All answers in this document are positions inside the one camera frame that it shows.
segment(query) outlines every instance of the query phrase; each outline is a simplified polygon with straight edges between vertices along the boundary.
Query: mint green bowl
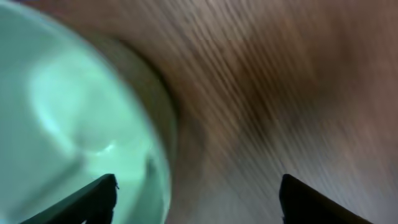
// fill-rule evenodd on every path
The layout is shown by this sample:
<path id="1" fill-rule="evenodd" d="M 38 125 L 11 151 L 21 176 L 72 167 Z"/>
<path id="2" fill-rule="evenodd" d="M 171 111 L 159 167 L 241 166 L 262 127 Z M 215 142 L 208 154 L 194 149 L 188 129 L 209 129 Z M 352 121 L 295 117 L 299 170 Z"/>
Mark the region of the mint green bowl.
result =
<path id="1" fill-rule="evenodd" d="M 113 223 L 163 223 L 177 119 L 153 71 L 116 41 L 89 44 L 14 2 L 0 1 L 0 30 L 0 220 L 112 173 Z"/>

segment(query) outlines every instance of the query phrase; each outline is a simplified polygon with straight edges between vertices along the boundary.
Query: brown wooden table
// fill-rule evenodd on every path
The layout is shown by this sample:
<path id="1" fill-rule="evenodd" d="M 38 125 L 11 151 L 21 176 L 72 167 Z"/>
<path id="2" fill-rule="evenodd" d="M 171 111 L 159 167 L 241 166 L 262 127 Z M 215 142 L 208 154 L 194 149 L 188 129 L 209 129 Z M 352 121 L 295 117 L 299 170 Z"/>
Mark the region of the brown wooden table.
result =
<path id="1" fill-rule="evenodd" d="M 398 220 L 398 1 L 38 0 L 129 42 L 180 110 L 168 223 L 282 223 L 291 173 Z"/>

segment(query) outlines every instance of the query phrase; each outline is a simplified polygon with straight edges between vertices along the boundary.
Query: green plastic container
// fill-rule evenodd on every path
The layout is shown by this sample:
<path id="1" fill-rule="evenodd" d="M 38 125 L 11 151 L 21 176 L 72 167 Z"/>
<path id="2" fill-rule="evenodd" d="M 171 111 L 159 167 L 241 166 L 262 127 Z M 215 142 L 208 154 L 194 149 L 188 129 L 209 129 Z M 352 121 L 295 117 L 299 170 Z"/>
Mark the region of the green plastic container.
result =
<path id="1" fill-rule="evenodd" d="M 113 223 L 159 224 L 176 148 L 172 102 L 117 41 L 89 42 L 37 11 L 0 1 L 0 220 L 18 223 L 106 173 Z"/>

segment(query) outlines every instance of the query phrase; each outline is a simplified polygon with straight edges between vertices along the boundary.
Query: wooden surface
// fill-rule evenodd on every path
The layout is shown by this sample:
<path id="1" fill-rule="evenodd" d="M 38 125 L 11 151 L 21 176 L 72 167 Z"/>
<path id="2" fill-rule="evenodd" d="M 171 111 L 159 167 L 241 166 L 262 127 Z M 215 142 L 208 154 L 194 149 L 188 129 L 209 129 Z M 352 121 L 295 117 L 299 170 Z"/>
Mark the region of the wooden surface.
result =
<path id="1" fill-rule="evenodd" d="M 397 222 L 397 1 L 28 4 L 124 39 L 162 72 L 181 115 L 168 223 L 282 223 L 286 172 Z"/>

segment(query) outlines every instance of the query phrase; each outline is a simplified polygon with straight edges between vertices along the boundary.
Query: wood grain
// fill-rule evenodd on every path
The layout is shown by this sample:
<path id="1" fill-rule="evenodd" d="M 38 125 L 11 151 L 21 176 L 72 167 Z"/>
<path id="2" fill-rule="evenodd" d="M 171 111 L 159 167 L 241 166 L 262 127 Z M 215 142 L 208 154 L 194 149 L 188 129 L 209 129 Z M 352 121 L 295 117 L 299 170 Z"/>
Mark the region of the wood grain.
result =
<path id="1" fill-rule="evenodd" d="M 168 223 L 282 223 L 291 173 L 374 223 L 398 213 L 398 2 L 39 0 L 129 42 L 180 109 Z"/>

